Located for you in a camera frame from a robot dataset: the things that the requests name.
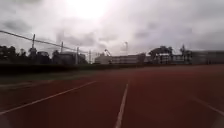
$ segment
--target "sunlight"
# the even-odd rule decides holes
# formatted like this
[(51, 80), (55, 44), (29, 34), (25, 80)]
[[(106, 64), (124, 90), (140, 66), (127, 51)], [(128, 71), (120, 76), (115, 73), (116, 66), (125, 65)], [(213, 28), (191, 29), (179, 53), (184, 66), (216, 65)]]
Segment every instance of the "sunlight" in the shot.
[(66, 0), (66, 13), (70, 17), (97, 20), (106, 11), (107, 0)]

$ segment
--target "crane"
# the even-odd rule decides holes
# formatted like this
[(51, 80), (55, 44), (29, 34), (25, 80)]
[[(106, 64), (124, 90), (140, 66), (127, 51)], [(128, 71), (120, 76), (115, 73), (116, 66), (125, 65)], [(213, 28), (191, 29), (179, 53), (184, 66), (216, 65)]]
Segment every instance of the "crane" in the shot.
[(105, 49), (104, 51), (107, 53), (107, 55), (112, 56), (107, 49)]

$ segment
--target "cloudy sky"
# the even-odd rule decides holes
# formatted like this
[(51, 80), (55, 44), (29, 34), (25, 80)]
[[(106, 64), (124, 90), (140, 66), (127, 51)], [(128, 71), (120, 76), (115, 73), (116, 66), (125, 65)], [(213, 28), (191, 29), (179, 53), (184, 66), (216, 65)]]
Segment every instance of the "cloudy sky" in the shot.
[[(82, 50), (107, 48), (113, 55), (125, 53), (126, 41), (129, 54), (160, 45), (178, 53), (183, 44), (222, 50), (223, 12), (223, 0), (0, 0), (0, 30)], [(0, 41), (31, 46), (1, 33)]]

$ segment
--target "track lane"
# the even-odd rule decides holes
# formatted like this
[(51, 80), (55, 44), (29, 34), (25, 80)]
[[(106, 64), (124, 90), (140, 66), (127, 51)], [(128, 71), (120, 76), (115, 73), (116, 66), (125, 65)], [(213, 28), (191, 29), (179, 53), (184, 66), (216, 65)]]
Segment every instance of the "track lane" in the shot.
[(111, 72), (94, 79), (101, 81), (0, 116), (0, 127), (113, 128), (127, 83), (126, 76)]
[[(208, 76), (217, 75), (212, 70), (162, 67), (139, 69), (133, 74), (122, 128), (211, 128), (220, 117), (219, 113), (189, 98), (200, 96), (208, 100), (208, 96), (213, 99), (218, 96), (208, 91), (214, 81)], [(221, 105), (215, 100), (212, 103)]]
[(76, 80), (59, 80), (39, 86), (21, 88), (16, 90), (6, 90), (0, 92), (0, 111), (20, 106), (35, 100), (39, 100), (49, 95), (54, 95), (62, 91), (78, 87), (94, 78), (85, 77)]
[(15, 107), (15, 108), (11, 108), (11, 109), (8, 109), (8, 110), (3, 110), (3, 111), (0, 112), (0, 116), (5, 115), (5, 114), (7, 114), (7, 113), (9, 113), (9, 112), (14, 112), (14, 111), (16, 111), (16, 110), (23, 109), (23, 108), (28, 107), (28, 106), (31, 106), (31, 105), (35, 105), (35, 104), (37, 104), (37, 103), (43, 102), (43, 101), (45, 101), (45, 100), (49, 100), (49, 99), (51, 99), (51, 98), (55, 98), (55, 97), (57, 97), (57, 96), (61, 96), (61, 95), (66, 94), (66, 93), (70, 93), (70, 92), (75, 91), (75, 90), (78, 90), (78, 89), (82, 89), (82, 88), (84, 88), (84, 87), (86, 87), (86, 86), (89, 86), (89, 85), (91, 85), (91, 84), (93, 84), (93, 83), (96, 83), (96, 82), (97, 82), (97, 81), (88, 82), (88, 83), (86, 83), (86, 84), (80, 85), (79, 87), (74, 87), (74, 88), (71, 88), (71, 89), (69, 89), (69, 90), (66, 90), (66, 91), (63, 91), (63, 92), (59, 92), (59, 93), (57, 93), (57, 94), (53, 94), (53, 95), (50, 95), (50, 96), (48, 96), (48, 97), (45, 97), (45, 98), (41, 98), (41, 99), (32, 101), (32, 102), (30, 102), (30, 103), (26, 103), (26, 104), (17, 106), (17, 107)]

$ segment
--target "red running track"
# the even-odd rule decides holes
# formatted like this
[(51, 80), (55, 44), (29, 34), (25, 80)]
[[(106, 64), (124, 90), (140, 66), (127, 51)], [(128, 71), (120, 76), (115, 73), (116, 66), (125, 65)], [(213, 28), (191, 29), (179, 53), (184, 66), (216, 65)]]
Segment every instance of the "red running track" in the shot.
[(221, 128), (223, 78), (223, 65), (140, 68), (5, 91), (0, 128)]

